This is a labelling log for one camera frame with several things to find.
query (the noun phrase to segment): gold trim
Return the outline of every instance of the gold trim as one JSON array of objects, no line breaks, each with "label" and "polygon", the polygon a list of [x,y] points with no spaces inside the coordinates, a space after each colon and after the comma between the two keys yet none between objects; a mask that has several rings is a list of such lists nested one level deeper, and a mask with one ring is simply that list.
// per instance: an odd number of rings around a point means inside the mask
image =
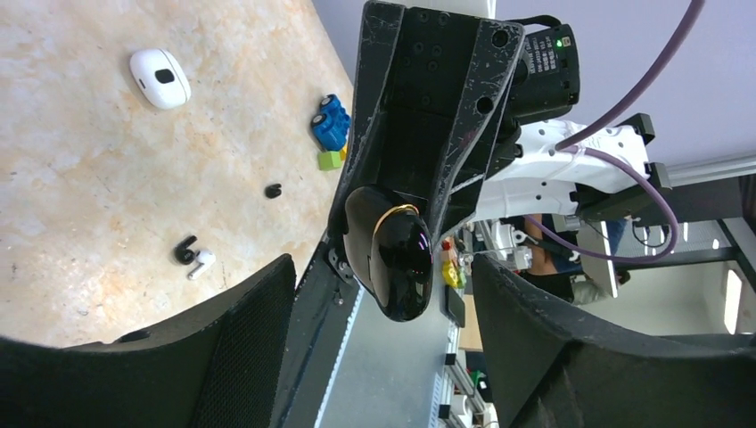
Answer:
[{"label": "gold trim", "polygon": [[380,218],[378,218],[378,222],[375,223],[375,229],[373,229],[373,236],[375,236],[375,234],[378,233],[378,227],[381,227],[381,223],[383,223],[383,221],[388,216],[390,216],[391,214],[395,212],[407,211],[407,210],[412,210],[415,212],[415,214],[420,214],[420,210],[418,210],[417,207],[411,203],[405,203],[404,205],[398,205],[396,207],[392,207],[390,210],[384,212]]}]

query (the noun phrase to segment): beige table surface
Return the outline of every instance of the beige table surface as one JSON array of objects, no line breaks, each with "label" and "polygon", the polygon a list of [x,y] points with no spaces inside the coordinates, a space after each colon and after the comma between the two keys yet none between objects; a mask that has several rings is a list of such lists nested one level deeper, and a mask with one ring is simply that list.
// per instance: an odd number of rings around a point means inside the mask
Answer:
[{"label": "beige table surface", "polygon": [[[340,174],[308,123],[352,96],[309,0],[8,1],[0,22],[1,335],[112,342],[284,252],[301,274]],[[139,92],[127,61],[150,47],[189,103]],[[170,257],[187,234],[218,256],[193,282]]]}]

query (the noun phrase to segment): black computer mouse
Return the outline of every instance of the black computer mouse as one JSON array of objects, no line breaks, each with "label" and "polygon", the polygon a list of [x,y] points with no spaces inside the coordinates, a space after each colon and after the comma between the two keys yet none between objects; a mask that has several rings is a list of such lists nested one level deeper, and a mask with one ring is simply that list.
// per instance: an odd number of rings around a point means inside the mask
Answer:
[{"label": "black computer mouse", "polygon": [[386,317],[409,321],[428,307],[433,253],[419,210],[378,185],[356,189],[345,204],[344,248],[355,276]]}]

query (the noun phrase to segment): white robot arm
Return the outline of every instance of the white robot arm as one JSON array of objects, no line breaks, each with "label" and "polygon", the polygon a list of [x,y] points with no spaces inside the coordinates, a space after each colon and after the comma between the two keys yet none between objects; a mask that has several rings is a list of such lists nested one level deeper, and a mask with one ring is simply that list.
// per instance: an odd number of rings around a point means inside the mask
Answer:
[{"label": "white robot arm", "polygon": [[[527,214],[569,216],[578,208],[571,199],[576,184],[603,193],[618,193],[635,185],[630,176],[602,160],[555,149],[557,143],[583,128],[584,125],[560,119],[523,126],[517,140],[522,155],[485,181],[473,220]],[[644,138],[629,125],[607,128],[582,141],[579,147],[606,152],[648,178]]]}]

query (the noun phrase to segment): toy car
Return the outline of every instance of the toy car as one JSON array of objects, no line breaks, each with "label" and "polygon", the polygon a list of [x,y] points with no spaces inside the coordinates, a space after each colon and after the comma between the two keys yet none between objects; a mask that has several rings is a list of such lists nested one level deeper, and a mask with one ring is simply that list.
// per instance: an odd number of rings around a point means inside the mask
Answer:
[{"label": "toy car", "polygon": [[310,121],[315,138],[328,152],[338,152],[347,143],[351,119],[336,95],[328,95],[320,102],[320,112]]}]

